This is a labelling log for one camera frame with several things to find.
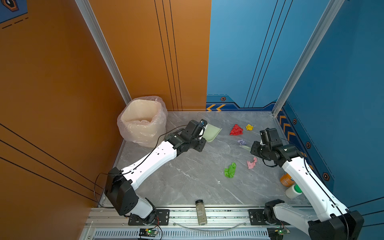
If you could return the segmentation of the large red paper scrap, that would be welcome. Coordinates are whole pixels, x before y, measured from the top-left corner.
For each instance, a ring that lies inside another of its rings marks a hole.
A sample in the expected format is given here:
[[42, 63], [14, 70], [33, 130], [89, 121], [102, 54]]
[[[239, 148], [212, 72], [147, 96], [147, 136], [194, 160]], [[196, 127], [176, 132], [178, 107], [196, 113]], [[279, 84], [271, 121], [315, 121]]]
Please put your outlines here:
[[243, 129], [235, 124], [234, 127], [232, 128], [231, 132], [230, 132], [230, 135], [231, 136], [239, 136], [239, 135], [242, 135], [243, 134]]

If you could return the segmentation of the purple paper scrap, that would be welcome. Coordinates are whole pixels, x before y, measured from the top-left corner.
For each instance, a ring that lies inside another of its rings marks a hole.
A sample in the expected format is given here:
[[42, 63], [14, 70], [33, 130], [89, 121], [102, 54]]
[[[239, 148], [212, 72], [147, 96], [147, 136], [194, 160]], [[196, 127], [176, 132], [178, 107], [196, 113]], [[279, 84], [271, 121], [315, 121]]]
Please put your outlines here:
[[239, 143], [240, 145], [242, 145], [242, 146], [245, 146], [245, 145], [247, 144], [247, 142], [246, 142], [245, 140], [243, 140], [243, 139], [238, 140], [238, 143]]

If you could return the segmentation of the green paper scrap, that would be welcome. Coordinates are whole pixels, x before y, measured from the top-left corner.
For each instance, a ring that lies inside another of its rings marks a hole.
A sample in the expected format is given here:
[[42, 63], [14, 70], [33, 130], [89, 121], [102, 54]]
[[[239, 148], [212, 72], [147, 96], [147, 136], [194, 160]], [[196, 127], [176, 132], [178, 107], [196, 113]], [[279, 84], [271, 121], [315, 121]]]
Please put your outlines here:
[[236, 169], [237, 169], [237, 164], [231, 163], [227, 168], [224, 169], [225, 177], [230, 179], [234, 178]]

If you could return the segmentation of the small pink paper scrap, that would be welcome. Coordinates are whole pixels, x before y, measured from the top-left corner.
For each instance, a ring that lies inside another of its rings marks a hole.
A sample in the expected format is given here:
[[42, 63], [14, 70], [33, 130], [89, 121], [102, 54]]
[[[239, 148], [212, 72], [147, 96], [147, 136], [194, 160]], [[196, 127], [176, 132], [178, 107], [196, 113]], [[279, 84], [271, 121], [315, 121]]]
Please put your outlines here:
[[248, 169], [253, 169], [256, 166], [258, 159], [256, 157], [253, 158], [253, 161], [247, 161]]

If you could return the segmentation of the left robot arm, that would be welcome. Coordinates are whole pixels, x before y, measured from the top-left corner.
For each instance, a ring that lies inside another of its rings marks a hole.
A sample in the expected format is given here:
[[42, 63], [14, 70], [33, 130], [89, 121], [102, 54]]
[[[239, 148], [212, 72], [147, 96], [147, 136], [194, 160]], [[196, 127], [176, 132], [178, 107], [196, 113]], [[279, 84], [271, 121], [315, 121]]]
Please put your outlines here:
[[201, 152], [206, 144], [203, 137], [206, 120], [191, 120], [187, 125], [177, 127], [161, 137], [155, 148], [137, 162], [123, 169], [113, 168], [107, 174], [105, 196], [120, 216], [132, 214], [146, 223], [156, 218], [156, 207], [147, 198], [136, 194], [139, 186], [161, 166], [190, 149]]

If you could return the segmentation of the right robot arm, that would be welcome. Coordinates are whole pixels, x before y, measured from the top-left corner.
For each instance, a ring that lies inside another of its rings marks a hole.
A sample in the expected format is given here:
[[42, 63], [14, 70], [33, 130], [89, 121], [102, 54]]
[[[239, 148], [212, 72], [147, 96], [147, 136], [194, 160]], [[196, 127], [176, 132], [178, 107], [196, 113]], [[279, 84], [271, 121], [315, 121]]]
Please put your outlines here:
[[350, 211], [310, 170], [304, 156], [294, 145], [284, 145], [277, 129], [260, 132], [251, 154], [263, 161], [272, 161], [298, 184], [311, 203], [316, 216], [293, 208], [277, 199], [265, 204], [264, 217], [268, 224], [286, 222], [307, 234], [312, 240], [356, 240], [364, 218], [358, 211]]

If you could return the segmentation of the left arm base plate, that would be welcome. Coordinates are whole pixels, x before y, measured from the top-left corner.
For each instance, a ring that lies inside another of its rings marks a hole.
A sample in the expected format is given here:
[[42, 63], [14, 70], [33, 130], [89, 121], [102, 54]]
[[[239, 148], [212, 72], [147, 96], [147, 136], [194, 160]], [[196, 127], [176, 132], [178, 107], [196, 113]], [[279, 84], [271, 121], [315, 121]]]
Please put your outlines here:
[[129, 226], [167, 226], [169, 224], [170, 210], [154, 210], [146, 218], [142, 219], [138, 215], [129, 216]]

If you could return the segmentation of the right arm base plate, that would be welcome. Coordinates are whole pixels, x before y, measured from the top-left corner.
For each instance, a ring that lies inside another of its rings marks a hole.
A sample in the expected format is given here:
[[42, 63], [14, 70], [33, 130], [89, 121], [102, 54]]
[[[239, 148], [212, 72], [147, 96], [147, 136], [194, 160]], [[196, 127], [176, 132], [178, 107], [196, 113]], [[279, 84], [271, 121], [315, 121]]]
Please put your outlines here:
[[252, 226], [280, 226], [280, 225], [288, 225], [286, 222], [278, 222], [275, 220], [268, 221], [264, 215], [263, 209], [249, 209], [249, 220]]

